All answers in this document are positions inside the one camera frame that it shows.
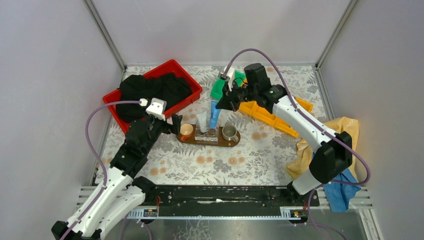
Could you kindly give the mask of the orange ceramic cup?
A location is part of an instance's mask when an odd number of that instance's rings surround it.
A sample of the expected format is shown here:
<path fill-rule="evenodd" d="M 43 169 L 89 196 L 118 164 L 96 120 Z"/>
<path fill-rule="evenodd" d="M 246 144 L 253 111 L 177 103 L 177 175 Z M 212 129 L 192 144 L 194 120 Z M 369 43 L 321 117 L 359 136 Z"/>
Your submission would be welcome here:
<path fill-rule="evenodd" d="M 179 140 L 184 142 L 185 140 L 187 140 L 188 138 L 190 138 L 193 135 L 194 131 L 195 131 L 195 129 L 194 129 L 192 124 L 190 124 L 190 123 L 182 124 L 180 126 Z"/>

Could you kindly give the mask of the blue toothpaste tube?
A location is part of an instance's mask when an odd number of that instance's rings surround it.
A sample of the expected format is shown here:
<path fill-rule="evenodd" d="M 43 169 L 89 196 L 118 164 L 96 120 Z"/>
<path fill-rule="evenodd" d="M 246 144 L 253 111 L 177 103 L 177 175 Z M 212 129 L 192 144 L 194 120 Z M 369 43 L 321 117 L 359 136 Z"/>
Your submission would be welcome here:
<path fill-rule="evenodd" d="M 215 100 L 212 100 L 210 103 L 210 120 L 209 120 L 209 127 L 211 129 L 215 129 L 218 124 L 218 119 L 220 115 L 220 109 L 217 108 L 218 102 Z"/>

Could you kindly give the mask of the white toothpaste tube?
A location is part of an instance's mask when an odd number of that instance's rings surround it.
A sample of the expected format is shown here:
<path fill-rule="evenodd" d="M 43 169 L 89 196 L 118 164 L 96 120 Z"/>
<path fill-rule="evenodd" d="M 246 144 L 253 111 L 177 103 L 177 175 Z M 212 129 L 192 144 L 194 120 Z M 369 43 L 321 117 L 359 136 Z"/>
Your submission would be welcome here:
<path fill-rule="evenodd" d="M 206 133 L 207 130 L 208 130 L 207 112 L 203 111 L 203 112 L 196 114 L 196 118 L 197 118 L 197 126 L 198 126 L 200 132 Z"/>

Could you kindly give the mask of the grey metal cup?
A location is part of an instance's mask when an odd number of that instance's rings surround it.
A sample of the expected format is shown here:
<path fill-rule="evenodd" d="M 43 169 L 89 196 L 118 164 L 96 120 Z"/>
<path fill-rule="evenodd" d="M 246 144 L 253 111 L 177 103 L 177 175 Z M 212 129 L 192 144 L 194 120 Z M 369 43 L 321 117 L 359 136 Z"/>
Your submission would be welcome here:
<path fill-rule="evenodd" d="M 237 143 L 240 138 L 238 137 L 238 130 L 233 125 L 226 125 L 222 128 L 222 137 L 226 141 L 232 141 Z"/>

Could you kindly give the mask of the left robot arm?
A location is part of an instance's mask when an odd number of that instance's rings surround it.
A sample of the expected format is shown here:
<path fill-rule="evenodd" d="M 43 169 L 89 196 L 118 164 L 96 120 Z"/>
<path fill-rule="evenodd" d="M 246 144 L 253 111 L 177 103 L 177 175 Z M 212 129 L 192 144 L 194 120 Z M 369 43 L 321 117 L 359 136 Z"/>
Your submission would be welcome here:
<path fill-rule="evenodd" d="M 161 134 L 180 133 L 182 115 L 172 123 L 152 115 L 133 121 L 124 143 L 105 169 L 99 184 L 84 204 L 66 221 L 57 221 L 51 231 L 56 240 L 103 240 L 126 214 L 138 205 L 155 200 L 155 184 L 137 176 Z"/>

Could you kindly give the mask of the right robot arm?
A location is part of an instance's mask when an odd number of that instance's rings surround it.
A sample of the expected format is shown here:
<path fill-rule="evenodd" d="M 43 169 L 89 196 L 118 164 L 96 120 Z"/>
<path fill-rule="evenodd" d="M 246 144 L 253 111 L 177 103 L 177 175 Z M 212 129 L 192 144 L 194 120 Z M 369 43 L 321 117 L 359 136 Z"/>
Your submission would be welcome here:
<path fill-rule="evenodd" d="M 301 205 L 312 189 L 327 184 L 353 163 L 349 149 L 352 137 L 347 132 L 337 133 L 317 120 L 290 97 L 285 87 L 271 84 L 265 67 L 253 63 L 244 68 L 246 84 L 235 83 L 232 67 L 222 67 L 218 78 L 225 81 L 222 97 L 216 108 L 237 111 L 243 102 L 255 101 L 270 114 L 285 121 L 312 148 L 308 170 L 287 186 L 287 201 L 293 206 Z"/>

